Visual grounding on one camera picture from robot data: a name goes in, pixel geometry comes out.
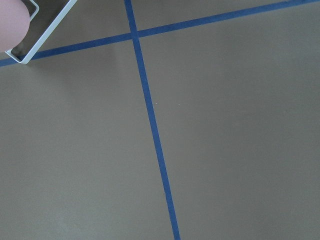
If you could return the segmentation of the white metal frame rack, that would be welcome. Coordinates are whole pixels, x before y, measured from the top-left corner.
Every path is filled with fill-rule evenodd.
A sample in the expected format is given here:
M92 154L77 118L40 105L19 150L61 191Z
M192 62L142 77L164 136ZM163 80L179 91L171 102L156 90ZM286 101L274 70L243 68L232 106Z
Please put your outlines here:
M19 64L27 64L64 19L77 0L23 0L30 16L24 39L5 53Z

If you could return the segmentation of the pink cup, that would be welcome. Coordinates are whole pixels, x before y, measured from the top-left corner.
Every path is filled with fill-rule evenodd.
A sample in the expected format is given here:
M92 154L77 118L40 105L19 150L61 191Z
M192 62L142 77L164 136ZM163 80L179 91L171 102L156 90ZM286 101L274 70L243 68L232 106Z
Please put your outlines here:
M17 46L27 35L30 14L21 0L0 1L0 51Z

